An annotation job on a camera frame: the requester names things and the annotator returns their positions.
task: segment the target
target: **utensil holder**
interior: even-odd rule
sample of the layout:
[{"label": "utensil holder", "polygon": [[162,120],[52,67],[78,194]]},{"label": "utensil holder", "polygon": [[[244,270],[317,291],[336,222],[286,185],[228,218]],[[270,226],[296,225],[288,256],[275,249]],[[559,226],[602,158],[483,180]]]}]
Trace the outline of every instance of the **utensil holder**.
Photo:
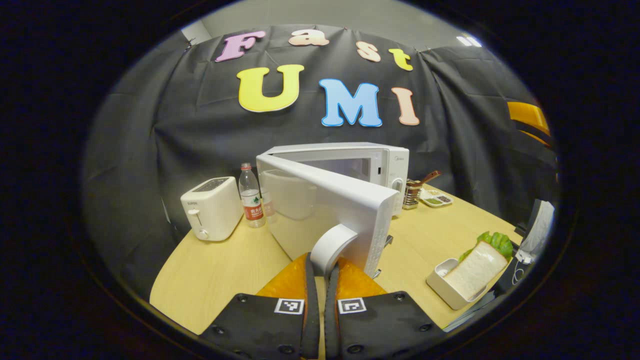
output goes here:
[{"label": "utensil holder", "polygon": [[420,189],[422,189],[422,185],[412,186],[413,184],[417,184],[418,181],[414,181],[411,179],[406,180],[406,188],[404,190],[404,201],[402,204],[403,209],[415,209],[418,207],[418,198],[420,195]]}]

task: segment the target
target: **white wall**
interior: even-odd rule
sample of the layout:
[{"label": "white wall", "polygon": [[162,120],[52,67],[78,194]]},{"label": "white wall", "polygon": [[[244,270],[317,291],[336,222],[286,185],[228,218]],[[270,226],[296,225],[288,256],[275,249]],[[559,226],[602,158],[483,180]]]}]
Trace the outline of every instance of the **white wall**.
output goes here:
[{"label": "white wall", "polygon": [[205,28],[201,20],[198,20],[182,29],[182,33],[187,40],[191,40],[191,45],[212,39],[211,34],[209,34],[209,31],[207,31],[207,28]]},{"label": "white wall", "polygon": [[210,37],[278,24],[344,26],[419,51],[460,46],[456,29],[438,17],[396,0],[244,0],[202,18]]}]

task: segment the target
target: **wooden spoon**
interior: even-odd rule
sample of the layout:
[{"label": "wooden spoon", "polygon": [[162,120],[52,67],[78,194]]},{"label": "wooden spoon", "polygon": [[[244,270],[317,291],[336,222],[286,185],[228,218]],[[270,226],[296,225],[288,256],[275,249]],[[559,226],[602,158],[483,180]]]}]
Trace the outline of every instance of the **wooden spoon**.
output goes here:
[{"label": "wooden spoon", "polygon": [[422,186],[422,184],[426,183],[427,181],[431,181],[433,179],[435,179],[436,177],[442,175],[442,172],[440,170],[436,170],[430,174],[428,174],[427,176],[424,177],[424,179],[422,179],[421,182],[417,183],[417,184],[411,184],[411,186],[415,187],[415,186]]}]

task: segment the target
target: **blue letter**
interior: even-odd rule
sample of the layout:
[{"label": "blue letter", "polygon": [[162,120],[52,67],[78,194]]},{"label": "blue letter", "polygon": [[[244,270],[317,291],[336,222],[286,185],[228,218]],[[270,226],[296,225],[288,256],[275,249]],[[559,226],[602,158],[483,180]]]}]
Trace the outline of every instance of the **blue letter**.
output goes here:
[{"label": "blue letter", "polygon": [[376,127],[382,125],[376,103],[376,94],[378,93],[376,85],[360,84],[355,96],[351,96],[349,90],[337,79],[322,79],[320,86],[324,88],[326,93],[326,116],[322,119],[322,125],[340,126],[344,124],[338,107],[347,117],[349,125],[355,124],[360,109],[362,109],[362,116],[358,119],[360,125]]}]

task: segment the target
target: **wooden table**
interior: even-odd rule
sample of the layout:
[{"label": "wooden table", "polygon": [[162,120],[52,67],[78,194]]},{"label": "wooden table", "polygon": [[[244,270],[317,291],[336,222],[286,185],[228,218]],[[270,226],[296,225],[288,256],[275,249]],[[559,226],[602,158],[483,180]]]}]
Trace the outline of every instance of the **wooden table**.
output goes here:
[{"label": "wooden table", "polygon": [[[424,188],[437,190],[428,184]],[[425,282],[434,267],[471,249],[477,236],[485,231],[507,234],[517,244],[522,241],[513,225],[447,195],[454,199],[453,204],[430,208],[421,202],[417,208],[403,210],[391,221],[389,234],[394,241],[382,252],[378,263],[382,273],[376,278],[388,292],[407,291],[441,328],[472,304],[459,310],[451,309]],[[253,229],[244,217],[231,237],[223,242],[200,241],[190,231],[156,277],[150,303],[188,330],[200,334],[236,293],[255,294],[290,262],[266,225]],[[322,320],[325,296],[322,278],[317,277],[316,284]],[[322,359],[323,334],[320,344]]]}]

